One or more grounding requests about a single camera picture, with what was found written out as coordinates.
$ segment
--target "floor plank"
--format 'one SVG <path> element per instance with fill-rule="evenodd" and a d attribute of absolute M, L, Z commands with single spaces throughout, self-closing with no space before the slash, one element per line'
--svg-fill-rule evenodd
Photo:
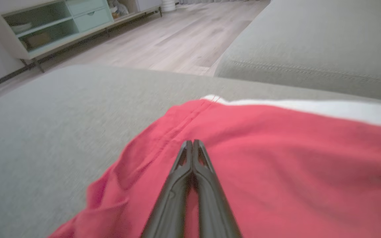
<path fill-rule="evenodd" d="M 223 52 L 268 0 L 178 5 L 93 37 L 43 63 L 48 72 L 75 64 L 111 65 L 213 76 Z M 0 97 L 39 77 L 38 69 L 0 85 Z"/>

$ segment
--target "red fabric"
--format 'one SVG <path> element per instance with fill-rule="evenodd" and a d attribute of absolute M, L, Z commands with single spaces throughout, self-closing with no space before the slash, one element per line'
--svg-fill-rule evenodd
<path fill-rule="evenodd" d="M 381 237 L 381 127 L 265 105 L 172 107 L 50 237 L 137 238 L 183 141 L 201 139 L 245 238 Z M 186 237 L 198 237 L 195 193 Z"/>

